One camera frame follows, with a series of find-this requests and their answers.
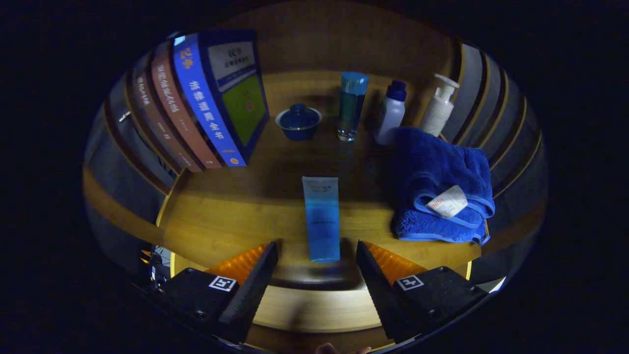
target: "blue lidded bowl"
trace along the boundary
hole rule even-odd
[[[302,141],[313,137],[321,119],[321,112],[318,110],[297,104],[278,114],[276,124],[288,139]]]

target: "book cover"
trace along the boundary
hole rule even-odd
[[[182,90],[228,166],[246,166],[269,110],[255,32],[194,33],[174,40]]]
[[[221,164],[199,133],[188,108],[179,96],[175,85],[175,76],[171,60],[172,46],[170,42],[160,45],[151,63],[151,74],[157,96],[166,114],[170,118],[181,137],[187,142],[192,152],[205,168],[220,168]]]
[[[159,133],[162,143],[167,145],[175,154],[177,160],[191,172],[201,172],[201,163],[197,161],[196,157],[192,156],[192,151],[190,151],[190,148],[179,133],[176,132],[172,122],[167,118],[164,108],[159,103],[157,92],[155,92],[155,87],[153,86],[153,78],[150,74],[150,65],[134,77],[133,87],[139,97],[140,106],[145,112],[145,118]]]

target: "blue book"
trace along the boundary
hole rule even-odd
[[[246,166],[269,120],[255,32],[177,37],[173,63],[192,111],[225,164]]]

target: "white bottle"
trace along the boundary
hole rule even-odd
[[[395,128],[399,127],[404,117],[405,89],[405,83],[393,80],[387,88],[386,96],[382,99],[380,122],[374,132],[376,142],[380,145],[389,145],[395,138]]]
[[[421,119],[420,129],[438,137],[454,108],[450,102],[450,96],[454,93],[454,89],[459,88],[459,84],[443,75],[435,74],[435,77],[443,80],[443,84],[442,87],[437,88],[435,95],[430,100],[426,113]]]

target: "tube cap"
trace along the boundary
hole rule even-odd
[[[360,74],[358,72],[341,73],[341,91],[343,92],[363,95],[367,92],[368,82],[368,75]]]

